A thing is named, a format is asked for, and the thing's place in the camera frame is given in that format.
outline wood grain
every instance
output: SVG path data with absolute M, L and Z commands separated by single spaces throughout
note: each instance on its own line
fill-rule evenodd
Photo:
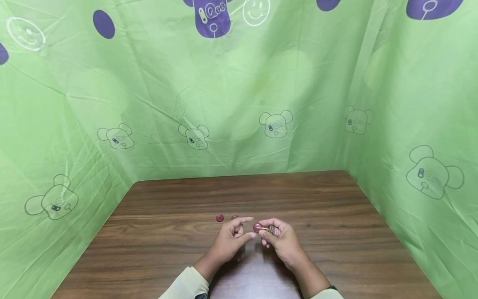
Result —
M 289 222 L 345 299 L 441 298 L 343 171 L 138 182 L 53 298 L 158 298 L 212 244 L 219 213 Z M 301 298 L 274 251 L 255 241 L 221 268 L 211 298 Z

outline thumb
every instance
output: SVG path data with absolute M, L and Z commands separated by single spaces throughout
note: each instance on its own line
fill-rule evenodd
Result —
M 259 231 L 259 234 L 261 235 L 261 237 L 266 240 L 267 242 L 269 242 L 270 244 L 272 244 L 272 246 L 275 247 L 277 241 L 279 240 L 276 236 L 274 236 L 273 234 L 271 234 L 270 232 L 266 232 L 266 231 Z
M 255 233 L 247 233 L 236 239 L 236 242 L 242 247 L 247 242 L 252 241 L 256 237 Z

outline small red ball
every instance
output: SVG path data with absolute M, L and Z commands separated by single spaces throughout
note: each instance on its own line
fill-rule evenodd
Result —
M 258 232 L 261 231 L 261 230 L 259 229 L 260 227 L 262 227 L 262 225 L 260 225 L 259 223 L 256 223 L 256 224 L 254 224 L 254 226 L 252 227 L 252 229 L 253 229 L 256 233 L 258 233 Z

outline green fabric backdrop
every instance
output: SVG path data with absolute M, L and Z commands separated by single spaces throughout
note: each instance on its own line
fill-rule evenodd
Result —
M 138 180 L 327 169 L 475 298 L 478 2 L 225 1 L 0 0 L 0 298 L 51 296 Z

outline sleeve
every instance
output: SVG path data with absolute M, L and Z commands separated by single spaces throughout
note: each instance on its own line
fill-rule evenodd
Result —
M 328 288 L 310 299 L 344 299 L 337 290 Z
M 207 299 L 209 284 L 194 269 L 186 268 L 159 299 Z

